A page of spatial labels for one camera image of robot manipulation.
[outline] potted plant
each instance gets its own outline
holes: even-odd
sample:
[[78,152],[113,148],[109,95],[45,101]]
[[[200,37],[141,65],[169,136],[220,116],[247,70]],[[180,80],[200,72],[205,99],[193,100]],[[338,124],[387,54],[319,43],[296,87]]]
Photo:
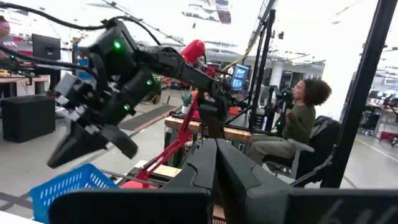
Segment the potted plant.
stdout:
[[192,103],[192,93],[182,92],[181,99],[183,103],[181,113],[187,114],[190,108],[190,104]]

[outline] green led light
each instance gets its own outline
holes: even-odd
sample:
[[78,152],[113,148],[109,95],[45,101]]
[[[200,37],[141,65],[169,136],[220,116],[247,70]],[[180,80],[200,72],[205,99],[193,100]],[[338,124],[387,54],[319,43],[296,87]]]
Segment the green led light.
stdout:
[[113,42],[113,46],[114,46],[114,48],[116,48],[116,49],[119,49],[119,48],[122,47],[122,45],[121,45],[119,42],[117,42],[117,41]]

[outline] woman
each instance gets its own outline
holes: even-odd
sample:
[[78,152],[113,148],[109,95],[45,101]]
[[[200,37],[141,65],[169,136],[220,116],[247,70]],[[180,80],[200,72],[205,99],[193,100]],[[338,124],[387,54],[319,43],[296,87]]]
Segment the woman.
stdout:
[[293,89],[295,105],[286,111],[286,125],[282,137],[252,135],[246,155],[262,165],[266,155],[293,159],[296,148],[288,139],[308,144],[315,123],[315,106],[321,105],[331,94],[330,86],[323,80],[301,80]]

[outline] person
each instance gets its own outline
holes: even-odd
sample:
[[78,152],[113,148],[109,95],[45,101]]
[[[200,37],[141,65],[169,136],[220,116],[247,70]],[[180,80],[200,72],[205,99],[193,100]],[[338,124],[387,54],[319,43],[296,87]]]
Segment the person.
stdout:
[[[0,44],[9,47],[12,50],[17,49],[17,45],[13,41],[7,41],[7,37],[10,34],[10,25],[4,16],[0,16]],[[6,53],[0,50],[0,63],[7,62],[9,57]],[[0,98],[2,96],[9,97],[10,95],[10,83],[0,83]]]
[[282,137],[254,134],[250,137],[244,153],[260,166],[264,156],[267,155],[293,159],[296,150],[288,139],[309,143],[315,123],[315,106],[326,102],[330,95],[331,88],[323,80],[299,81],[293,88],[295,104],[285,114],[286,125]]

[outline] metal pole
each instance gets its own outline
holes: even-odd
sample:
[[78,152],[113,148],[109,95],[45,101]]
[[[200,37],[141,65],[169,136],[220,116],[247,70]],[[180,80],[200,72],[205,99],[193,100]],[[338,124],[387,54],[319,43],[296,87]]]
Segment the metal pole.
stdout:
[[354,81],[353,94],[337,140],[333,167],[322,182],[324,187],[340,187],[396,6],[397,0],[379,0],[377,3]]
[[266,32],[266,28],[265,28],[263,22],[260,22],[259,26],[262,26],[262,30],[260,33],[259,45],[257,46],[256,59],[254,60],[253,73],[252,73],[251,79],[250,79],[249,99],[248,99],[249,106],[251,104],[251,98],[253,97],[254,82],[256,80],[257,71],[258,71],[258,67],[259,67],[259,59],[260,59],[260,54],[261,54],[262,40],[264,38],[264,33]]
[[269,17],[267,20],[267,34],[266,34],[266,39],[264,41],[264,47],[262,48],[262,57],[261,57],[259,78],[257,79],[256,83],[256,92],[254,93],[253,104],[251,105],[252,110],[249,120],[249,130],[253,129],[253,124],[257,120],[256,110],[259,104],[261,82],[262,82],[262,77],[264,76],[264,69],[266,67],[269,41],[271,39],[272,25],[274,24],[274,21],[275,21],[275,9],[272,9],[271,12],[269,13]]

